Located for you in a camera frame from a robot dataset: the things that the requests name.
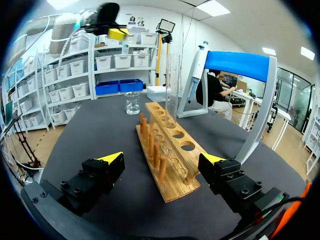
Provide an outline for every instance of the desk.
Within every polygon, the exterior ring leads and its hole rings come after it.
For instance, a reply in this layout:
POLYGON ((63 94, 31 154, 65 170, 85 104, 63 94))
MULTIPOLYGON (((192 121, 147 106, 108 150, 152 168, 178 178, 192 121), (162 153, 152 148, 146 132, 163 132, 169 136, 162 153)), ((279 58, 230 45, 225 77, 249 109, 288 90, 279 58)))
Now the desk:
MULTIPOLYGON (((262 99, 260 99, 260 98, 255 98, 255 99, 252 100, 252 104, 251 104, 251 105, 253 106, 254 103, 257 103, 259 106, 261 106, 261 104, 262 104, 262 99)), ((277 115, 279 115, 281 118, 283 118, 284 122, 283 122, 283 124, 282 124, 281 131, 279 132, 279 135, 278 135, 278 137, 276 138, 276 140, 275 140, 275 142, 274 142, 274 144, 273 144, 273 146, 272 146, 272 150, 273 150, 273 151, 275 151, 275 150, 277 149, 277 147, 278 147, 278 145, 279 145, 279 143, 280 143, 280 141, 281 141, 281 139, 282 139, 282 137, 283 137, 283 135, 284 135, 284 133, 285 133, 285 131, 286 131, 286 129, 287 129, 288 123, 289 123, 289 121, 291 121, 291 117, 290 117, 289 113, 283 111, 283 110, 280 109, 280 108, 278 108, 277 115)))
POLYGON ((253 108, 253 104, 252 104, 253 98, 251 96, 247 95, 245 92, 240 92, 240 91, 231 92, 230 98, 232 98, 233 96, 236 96, 238 98, 245 100, 245 106, 244 106, 243 114, 242 114, 240 122, 239 122, 239 127, 246 129, 248 121, 251 116, 250 113, 253 108))
MULTIPOLYGON (((140 112, 150 102, 140 94, 140 112)), ((186 110, 200 109, 194 101, 186 110)), ((248 132, 215 112, 178 118, 179 124, 208 153, 235 157, 248 132)), ((220 239, 232 232, 240 216, 231 211, 220 195, 214 195, 198 174, 201 187, 173 202, 164 203, 142 151, 136 125, 140 115, 127 115, 123 95, 86 101, 65 126, 48 158, 42 180, 60 188, 61 180, 78 173, 91 157, 124 152, 125 170, 109 195, 102 195, 82 217, 103 230, 150 237, 191 236, 220 239)), ((278 154, 260 142, 242 169, 262 181, 263 191, 277 187, 292 197, 300 196, 306 183, 278 154)))

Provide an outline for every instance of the black shirt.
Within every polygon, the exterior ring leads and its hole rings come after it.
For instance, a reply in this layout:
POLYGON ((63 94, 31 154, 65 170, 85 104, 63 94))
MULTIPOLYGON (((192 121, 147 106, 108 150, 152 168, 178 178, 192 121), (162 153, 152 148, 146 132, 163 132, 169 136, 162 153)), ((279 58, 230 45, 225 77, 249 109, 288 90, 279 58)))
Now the black shirt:
MULTIPOLYGON (((225 102, 225 97, 220 93, 223 92, 223 88, 218 78, 207 75, 208 79, 208 107, 214 104, 214 101, 225 102)), ((203 92, 202 92, 202 81, 199 82, 198 87, 195 92, 196 101, 203 105, 203 92)))

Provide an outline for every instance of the wooden test tube rack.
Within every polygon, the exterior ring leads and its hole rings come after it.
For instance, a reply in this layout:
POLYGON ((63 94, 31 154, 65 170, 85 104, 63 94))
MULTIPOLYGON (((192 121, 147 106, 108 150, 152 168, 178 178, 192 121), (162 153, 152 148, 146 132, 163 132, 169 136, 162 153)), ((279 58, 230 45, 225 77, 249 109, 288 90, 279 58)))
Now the wooden test tube rack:
POLYGON ((195 176, 199 173, 199 154, 205 151, 177 122, 175 126, 169 125, 170 128, 165 126, 165 110, 158 103, 149 102, 145 105, 150 112, 151 123, 145 124, 146 120, 142 115, 136 131, 156 185, 163 200, 168 203, 200 187, 195 176), (172 149, 170 156, 166 155, 163 147, 159 148, 159 154, 156 156, 155 145, 158 145, 156 137, 159 135, 170 144, 172 149), (182 149, 182 146, 187 146, 189 150, 182 149))

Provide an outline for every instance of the person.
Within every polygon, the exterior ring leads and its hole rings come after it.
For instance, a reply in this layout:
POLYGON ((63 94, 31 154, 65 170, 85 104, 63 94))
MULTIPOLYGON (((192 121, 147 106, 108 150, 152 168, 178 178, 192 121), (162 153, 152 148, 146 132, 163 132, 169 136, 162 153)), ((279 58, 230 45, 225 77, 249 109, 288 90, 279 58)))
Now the person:
MULTIPOLYGON (((220 83, 219 76, 221 71, 219 70, 209 70, 207 74, 207 86, 208 86, 208 109, 222 113, 226 119, 231 121, 232 118, 232 105, 227 102, 225 96, 229 95, 231 92, 235 91, 236 88, 229 87, 224 82, 220 83), (221 84, 230 89, 223 90, 221 84)), ((199 82, 196 92, 196 101, 203 105, 203 91, 202 91, 202 81, 199 82)))

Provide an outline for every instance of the wooden floor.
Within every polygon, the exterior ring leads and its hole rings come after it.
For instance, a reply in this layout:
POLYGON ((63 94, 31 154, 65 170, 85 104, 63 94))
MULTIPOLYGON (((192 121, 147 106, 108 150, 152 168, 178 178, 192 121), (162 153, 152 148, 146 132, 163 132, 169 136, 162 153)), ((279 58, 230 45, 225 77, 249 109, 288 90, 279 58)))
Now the wooden floor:
MULTIPOLYGON (((243 108, 235 107, 233 116, 241 118, 242 111, 243 108)), ((267 133, 267 131, 264 132, 263 137, 261 138, 262 142, 272 148, 276 138, 278 137, 279 131, 281 130, 282 124, 283 119, 277 117, 270 133, 267 133)), ((45 167, 49 155, 64 128, 64 126, 58 126, 55 130, 50 129, 50 131, 47 131, 46 129, 41 129, 30 131, 25 134, 31 149, 34 151, 36 157, 43 163, 43 167, 45 167)), ((310 152, 304 148, 302 136, 303 135, 293 126, 288 125, 282 140, 276 149, 276 153, 279 154, 304 180, 312 180, 317 173, 318 166, 316 166, 308 176, 306 175, 306 161, 310 156, 310 152)), ((28 156, 19 143, 16 134, 6 137, 6 141, 7 144, 5 141, 3 142, 3 148, 8 154, 12 154, 15 159, 21 163, 29 161, 28 156)), ((13 160, 12 163, 13 166, 9 164, 10 168, 14 173, 16 173, 18 167, 13 160)))

